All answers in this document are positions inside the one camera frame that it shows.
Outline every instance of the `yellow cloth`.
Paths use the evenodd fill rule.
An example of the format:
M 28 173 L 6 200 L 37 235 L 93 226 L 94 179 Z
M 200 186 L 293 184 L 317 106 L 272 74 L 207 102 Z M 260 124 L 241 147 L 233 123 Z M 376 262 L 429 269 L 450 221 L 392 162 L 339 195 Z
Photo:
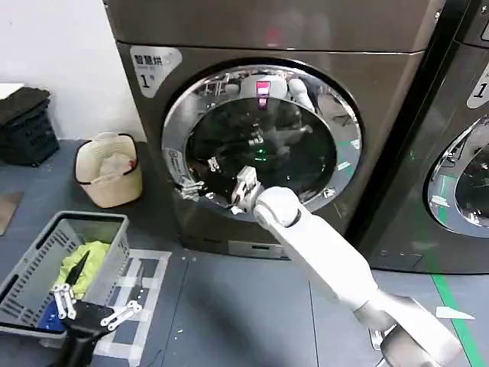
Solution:
M 58 276 L 55 285 L 63 284 L 70 273 L 71 268 L 78 264 L 83 256 L 90 251 L 89 257 L 86 259 L 85 266 L 83 267 L 82 274 L 80 274 L 76 284 L 72 286 L 75 298 L 81 300 L 90 283 L 92 283 L 97 275 L 97 271 L 99 271 L 102 266 L 109 247 L 109 244 L 100 241 L 87 242 L 85 245 L 78 246 L 73 254 L 64 258 L 60 269 L 60 275 Z

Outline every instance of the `washing machine door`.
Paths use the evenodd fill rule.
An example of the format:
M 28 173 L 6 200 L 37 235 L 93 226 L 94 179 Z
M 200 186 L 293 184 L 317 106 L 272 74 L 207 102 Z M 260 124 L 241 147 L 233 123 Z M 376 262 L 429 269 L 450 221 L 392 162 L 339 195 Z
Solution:
M 361 153 L 354 109 L 325 80 L 297 68 L 248 65 L 191 85 L 164 121 L 162 151 L 178 190 L 235 219 L 244 166 L 265 188 L 289 187 L 310 210 L 348 185 Z
M 462 132 L 443 152 L 428 181 L 428 204 L 447 229 L 489 238 L 489 119 Z

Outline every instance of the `basket handle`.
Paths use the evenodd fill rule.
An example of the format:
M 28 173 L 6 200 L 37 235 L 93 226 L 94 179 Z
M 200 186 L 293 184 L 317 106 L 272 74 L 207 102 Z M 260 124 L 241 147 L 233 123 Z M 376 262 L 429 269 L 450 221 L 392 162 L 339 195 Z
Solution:
M 118 138 L 119 134 L 116 132 L 101 132 L 100 134 L 95 135 L 92 140 L 101 141 L 101 140 L 109 140 Z
M 121 178 L 122 175 L 120 174 L 106 174 L 104 176 L 97 177 L 95 180 L 91 182 L 92 185 L 100 185 L 100 184 L 107 184 L 113 180 L 117 180 L 118 178 Z

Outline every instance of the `washing machine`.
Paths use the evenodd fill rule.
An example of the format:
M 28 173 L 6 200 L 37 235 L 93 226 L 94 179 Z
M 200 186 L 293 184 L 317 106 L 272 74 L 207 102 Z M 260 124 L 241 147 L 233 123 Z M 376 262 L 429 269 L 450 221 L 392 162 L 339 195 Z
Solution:
M 286 257 L 236 210 L 246 166 L 264 187 L 290 187 L 343 233 L 443 5 L 108 0 L 181 242 Z
M 364 213 L 372 220 L 358 247 L 375 268 L 489 272 L 488 9 L 470 2 L 426 113 Z

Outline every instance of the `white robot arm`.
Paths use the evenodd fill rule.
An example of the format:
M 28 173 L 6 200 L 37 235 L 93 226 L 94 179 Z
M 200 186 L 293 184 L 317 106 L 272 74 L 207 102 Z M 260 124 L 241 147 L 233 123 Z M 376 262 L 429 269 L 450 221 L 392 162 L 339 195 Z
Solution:
M 253 210 L 258 223 L 330 299 L 373 330 L 392 329 L 381 343 L 382 362 L 391 367 L 436 367 L 455 359 L 461 344 L 438 319 L 414 299 L 380 290 L 365 258 L 325 220 L 310 213 L 292 190 L 271 187 L 260 193 L 254 168 L 244 170 L 251 179 L 241 183 L 238 207 Z

